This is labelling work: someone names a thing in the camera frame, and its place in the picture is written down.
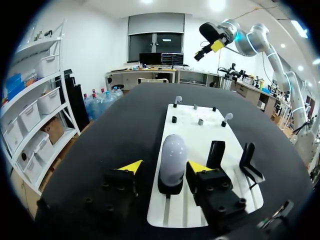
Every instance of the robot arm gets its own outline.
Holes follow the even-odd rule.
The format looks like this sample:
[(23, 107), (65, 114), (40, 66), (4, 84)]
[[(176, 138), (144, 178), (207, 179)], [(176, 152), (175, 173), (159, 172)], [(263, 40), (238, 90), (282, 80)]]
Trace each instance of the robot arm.
[(207, 39), (209, 44), (199, 51), (194, 57), (197, 61), (202, 59), (210, 51), (217, 52), (228, 44), (234, 42), (238, 52), (246, 57), (253, 57), (258, 53), (265, 52), (282, 92), (290, 92), (292, 115), (294, 119), (294, 129), (299, 129), (295, 147), (307, 165), (316, 152), (316, 134), (319, 129), (319, 122), (315, 122), (311, 127), (306, 124), (308, 117), (305, 103), (299, 87), (298, 79), (293, 71), (285, 72), (279, 55), (275, 48), (269, 43), (267, 35), (268, 28), (259, 23), (247, 33), (232, 19), (223, 21), (215, 26), (212, 23), (205, 23), (200, 27), (200, 33)]

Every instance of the desk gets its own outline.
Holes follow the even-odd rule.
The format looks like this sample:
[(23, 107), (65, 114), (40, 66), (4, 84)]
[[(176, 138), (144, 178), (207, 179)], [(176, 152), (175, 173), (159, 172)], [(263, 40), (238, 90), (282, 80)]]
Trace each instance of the desk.
[[(65, 211), (71, 211), (77, 205), (83, 209), (83, 200), (90, 196), (91, 187), (100, 186), (103, 181), (104, 169), (116, 169), (142, 159), (145, 186), (138, 198), (139, 214), (133, 219), (130, 229), (123, 231), (130, 233), (131, 239), (205, 240), (217, 237), (208, 227), (168, 229), (153, 227), (147, 222), (167, 108), (176, 96), (183, 97), (184, 105), (214, 106), (223, 115), (233, 113), (228, 124), (241, 146), (255, 143), (254, 163), (265, 177), (265, 182), (260, 185), (264, 205), (240, 223), (256, 225), (273, 215), (286, 200), (294, 202), (288, 215), (292, 223), (310, 197), (312, 184), (291, 142), (263, 112), (239, 94), (187, 84), (142, 83), (116, 101), (75, 141), (41, 197), (50, 206)], [(35, 221), (45, 224), (50, 219), (46, 219), (38, 209)], [(54, 231), (49, 225), (48, 233), (61, 238), (66, 236), (63, 231), (74, 229), (77, 232), (70, 235), (74, 239), (106, 239), (94, 229), (69, 225), (67, 229), (63, 228), (59, 225), (62, 222), (54, 225)]]
[(158, 69), (157, 67), (155, 68), (150, 68), (150, 69), (141, 69), (141, 70), (124, 70), (124, 71), (111, 71), (111, 72), (107, 72), (106, 76), (105, 76), (105, 80), (106, 80), (106, 84), (108, 85), (108, 76), (113, 76), (113, 75), (123, 75), (123, 74), (172, 74), (172, 78), (171, 81), (170, 79), (169, 82), (171, 83), (175, 83), (176, 80), (176, 69), (171, 69), (171, 68), (163, 68), (163, 69)]
[(232, 82), (231, 90), (237, 91), (240, 95), (249, 100), (253, 105), (257, 106), (257, 108), (259, 108), (259, 101), (265, 103), (264, 109), (259, 109), (262, 110), (269, 118), (271, 118), (277, 101), (274, 96), (242, 81), (238, 81), (237, 83)]
[(203, 87), (208, 87), (211, 82), (214, 82), (214, 77), (218, 77), (217, 74), (214, 74), (212, 72), (207, 71), (200, 71), (200, 70), (186, 70), (183, 68), (163, 68), (158, 69), (157, 67), (151, 68), (151, 69), (142, 69), (142, 70), (124, 70), (124, 71), (111, 71), (107, 72), (105, 76), (105, 83), (108, 86), (108, 76), (115, 76), (115, 75), (121, 75), (121, 82), (120, 84), (124, 84), (126, 87), (126, 83), (124, 82), (123, 75), (125, 74), (172, 74), (171, 79), (168, 79), (170, 83), (175, 84), (188, 84), (188, 85), (198, 85)]

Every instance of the chair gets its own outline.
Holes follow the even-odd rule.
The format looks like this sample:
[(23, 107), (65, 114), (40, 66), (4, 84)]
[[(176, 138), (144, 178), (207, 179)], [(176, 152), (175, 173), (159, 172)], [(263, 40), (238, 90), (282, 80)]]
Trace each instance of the chair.
[(140, 83), (168, 83), (168, 79), (163, 78), (163, 79), (145, 79), (145, 78), (138, 78), (138, 84)]

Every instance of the gray rounded object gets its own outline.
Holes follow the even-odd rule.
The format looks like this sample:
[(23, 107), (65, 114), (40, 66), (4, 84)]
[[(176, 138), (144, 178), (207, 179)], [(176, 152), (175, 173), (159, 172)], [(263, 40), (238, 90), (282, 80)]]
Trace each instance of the gray rounded object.
[(162, 145), (159, 176), (162, 183), (175, 187), (183, 180), (187, 164), (187, 149), (184, 140), (177, 134), (166, 137)]

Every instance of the water bottle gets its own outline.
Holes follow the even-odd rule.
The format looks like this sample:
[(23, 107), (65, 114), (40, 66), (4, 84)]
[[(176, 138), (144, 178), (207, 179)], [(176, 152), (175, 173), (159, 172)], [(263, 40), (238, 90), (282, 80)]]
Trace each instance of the water bottle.
[(92, 118), (92, 109), (91, 109), (92, 98), (88, 98), (86, 93), (83, 96), (84, 96), (84, 100), (83, 101), (84, 101), (86, 114), (88, 115), (88, 118), (91, 121), (93, 119)]
[(117, 95), (117, 87), (115, 86), (112, 91), (111, 91), (111, 95), (116, 99), (118, 100), (118, 95)]
[(104, 88), (101, 88), (101, 93), (99, 93), (98, 97), (101, 99), (101, 101), (106, 97)]
[(92, 94), (92, 102), (90, 104), (90, 108), (92, 111), (92, 119), (97, 120), (98, 117), (100, 116), (100, 103), (101, 101), (97, 98), (96, 94)]
[(124, 96), (124, 93), (121, 91), (120, 88), (118, 88), (118, 89), (116, 90), (116, 93), (118, 94), (118, 99), (120, 99), (120, 98), (122, 98), (122, 97)]
[(104, 95), (105, 98), (102, 100), (100, 104), (101, 114), (103, 114), (104, 111), (107, 110), (116, 101), (115, 97), (112, 96), (109, 91), (106, 91)]

